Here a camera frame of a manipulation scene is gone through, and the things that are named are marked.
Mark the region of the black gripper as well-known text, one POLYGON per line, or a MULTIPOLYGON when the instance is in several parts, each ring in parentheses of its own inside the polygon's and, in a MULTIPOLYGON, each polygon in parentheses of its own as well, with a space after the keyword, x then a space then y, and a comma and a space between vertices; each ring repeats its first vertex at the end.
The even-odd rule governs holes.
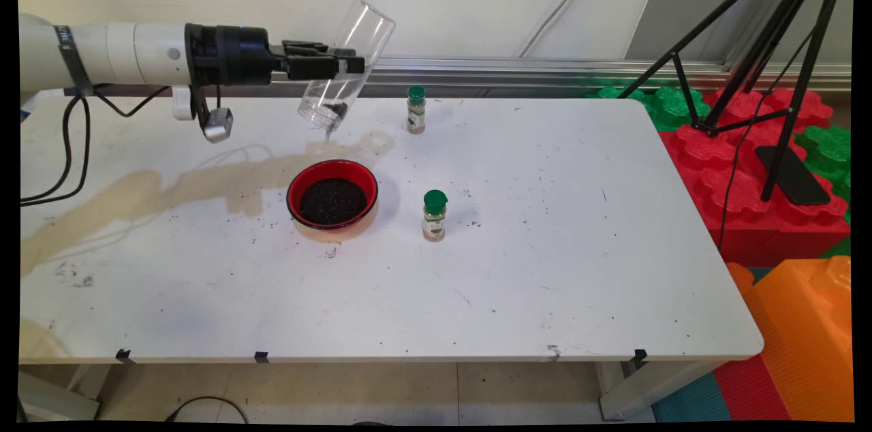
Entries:
MULTIPOLYGON (((185 52, 192 85, 269 85, 283 71, 283 53, 274 53, 267 29, 186 23, 185 52)), ((363 75, 367 60, 354 49, 283 40, 285 73, 290 81, 343 79, 363 75)))

